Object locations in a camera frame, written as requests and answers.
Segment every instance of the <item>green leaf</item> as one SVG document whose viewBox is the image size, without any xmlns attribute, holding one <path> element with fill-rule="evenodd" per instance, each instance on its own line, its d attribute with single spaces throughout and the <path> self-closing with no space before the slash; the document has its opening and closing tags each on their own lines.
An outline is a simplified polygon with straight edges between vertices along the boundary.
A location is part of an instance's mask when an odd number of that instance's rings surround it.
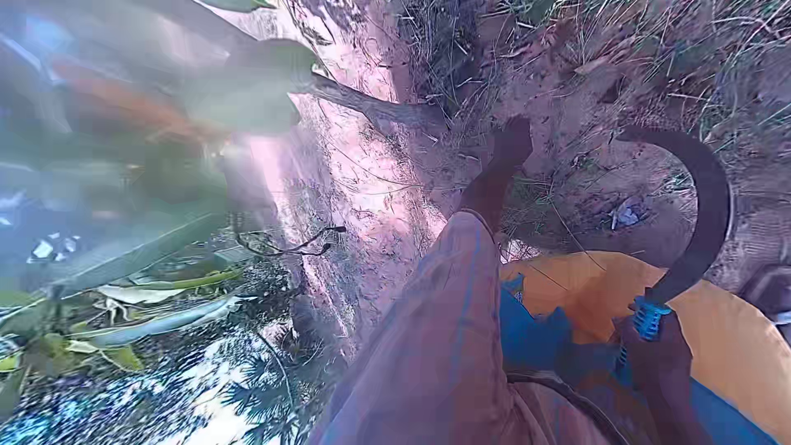
<svg viewBox="0 0 791 445">
<path fill-rule="evenodd" d="M 295 40 L 270 39 L 231 54 L 222 70 L 191 81 L 183 94 L 191 118 L 238 131 L 277 135 L 300 121 L 287 93 L 312 82 L 317 58 Z"/>
<path fill-rule="evenodd" d="M 41 299 L 41 295 L 31 295 L 22 291 L 0 291 L 0 307 L 27 306 Z"/>
<path fill-rule="evenodd" d="M 277 6 L 273 6 L 264 0 L 203 0 L 203 2 L 209 6 L 235 13 L 251 13 L 258 8 L 270 10 L 277 8 Z"/>
<path fill-rule="evenodd" d="M 5 423 L 13 416 L 14 409 L 19 405 L 22 387 L 27 376 L 28 368 L 16 370 L 3 383 L 0 390 L 0 423 Z"/>
<path fill-rule="evenodd" d="M 43 298 L 0 318 L 0 335 L 16 334 L 27 340 L 42 334 L 51 314 L 51 301 Z"/>
<path fill-rule="evenodd" d="M 17 352 L 0 360 L 0 372 L 12 372 L 19 368 L 22 352 Z"/>
<path fill-rule="evenodd" d="M 145 369 L 143 363 L 134 354 L 134 351 L 132 351 L 131 346 L 126 346 L 121 349 L 105 349 L 101 352 L 101 355 L 110 363 L 124 371 L 137 372 Z"/>
<path fill-rule="evenodd" d="M 220 283 L 221 281 L 236 278 L 239 275 L 241 275 L 242 271 L 244 271 L 243 268 L 237 268 L 227 272 L 214 273 L 212 275 L 207 275 L 202 278 L 194 278 L 192 280 L 154 281 L 152 283 L 141 284 L 139 286 L 135 286 L 132 288 L 157 290 L 157 291 L 166 291 L 166 290 L 175 290 L 175 289 L 180 289 L 180 290 L 192 289 L 194 287 L 208 286 L 209 284 L 216 284 L 216 283 Z"/>
<path fill-rule="evenodd" d="M 66 350 L 68 346 L 68 340 L 56 333 L 49 333 L 27 345 L 25 363 L 39 374 L 59 377 L 81 366 L 80 359 Z"/>
</svg>

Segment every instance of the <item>person's hand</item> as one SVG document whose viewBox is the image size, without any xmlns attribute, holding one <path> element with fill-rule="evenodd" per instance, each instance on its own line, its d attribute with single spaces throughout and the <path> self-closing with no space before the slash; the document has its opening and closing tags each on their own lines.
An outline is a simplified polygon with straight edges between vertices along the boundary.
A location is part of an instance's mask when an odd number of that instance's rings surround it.
<svg viewBox="0 0 791 445">
<path fill-rule="evenodd" d="M 687 402 L 692 351 L 681 333 L 678 315 L 671 312 L 662 317 L 659 338 L 654 341 L 640 338 L 631 316 L 616 320 L 615 329 L 626 345 L 637 389 L 646 397 L 657 395 L 668 401 Z"/>
<path fill-rule="evenodd" d="M 494 157 L 491 164 L 503 168 L 518 168 L 533 152 L 530 119 L 514 116 L 494 133 Z"/>
</svg>

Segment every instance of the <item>branch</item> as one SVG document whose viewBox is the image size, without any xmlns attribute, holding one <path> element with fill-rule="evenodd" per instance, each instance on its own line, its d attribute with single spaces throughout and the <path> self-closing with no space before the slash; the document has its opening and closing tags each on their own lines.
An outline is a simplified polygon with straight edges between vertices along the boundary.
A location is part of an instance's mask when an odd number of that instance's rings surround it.
<svg viewBox="0 0 791 445">
<path fill-rule="evenodd" d="M 286 373 L 286 368 L 283 367 L 283 362 L 280 361 L 280 356 L 278 355 L 277 351 L 274 350 L 274 347 L 272 347 L 272 345 L 269 344 L 269 341 L 263 335 L 261 335 L 257 329 L 254 328 L 252 332 L 263 342 L 263 344 L 269 350 L 269 353 L 274 357 L 274 360 L 278 362 L 278 366 L 280 366 L 280 371 L 283 373 L 283 381 L 286 382 L 286 391 L 289 393 L 289 408 L 290 408 L 289 411 L 293 412 L 294 396 L 293 394 L 291 394 L 291 384 L 289 383 L 289 375 Z"/>
<path fill-rule="evenodd" d="M 377 127 L 381 120 L 409 126 L 445 124 L 438 109 L 430 105 L 395 104 L 380 101 L 368 94 L 325 78 L 321 74 L 313 73 L 312 82 L 306 85 L 302 91 L 296 93 L 309 93 L 334 104 L 361 112 Z"/>
</svg>

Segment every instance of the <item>blue sickle handle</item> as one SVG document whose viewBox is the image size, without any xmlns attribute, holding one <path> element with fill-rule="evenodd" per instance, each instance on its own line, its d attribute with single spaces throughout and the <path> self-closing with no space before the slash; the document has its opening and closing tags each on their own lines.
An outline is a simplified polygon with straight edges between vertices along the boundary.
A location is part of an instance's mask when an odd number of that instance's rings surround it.
<svg viewBox="0 0 791 445">
<path fill-rule="evenodd" d="M 656 304 L 647 302 L 645 296 L 639 295 L 634 299 L 634 304 L 638 307 L 634 314 L 634 328 L 638 331 L 640 338 L 647 341 L 656 340 L 659 337 L 659 320 L 663 315 L 670 314 L 670 309 L 666 304 Z M 626 366 L 626 346 L 621 343 L 621 355 L 618 358 L 621 367 Z"/>
</svg>

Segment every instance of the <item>blue garment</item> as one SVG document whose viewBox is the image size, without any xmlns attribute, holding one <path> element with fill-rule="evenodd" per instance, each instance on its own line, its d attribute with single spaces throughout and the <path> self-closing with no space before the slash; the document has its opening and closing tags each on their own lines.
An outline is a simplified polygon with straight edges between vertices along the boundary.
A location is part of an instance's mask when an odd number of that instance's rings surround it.
<svg viewBox="0 0 791 445">
<path fill-rule="evenodd" d="M 572 343 L 571 324 L 561 308 L 543 318 L 530 315 L 514 296 L 522 292 L 523 278 L 519 274 L 501 283 L 500 341 L 505 368 L 552 370 L 572 387 L 591 372 L 614 370 L 618 345 Z M 727 401 L 690 379 L 691 404 L 715 445 L 778 443 Z"/>
</svg>

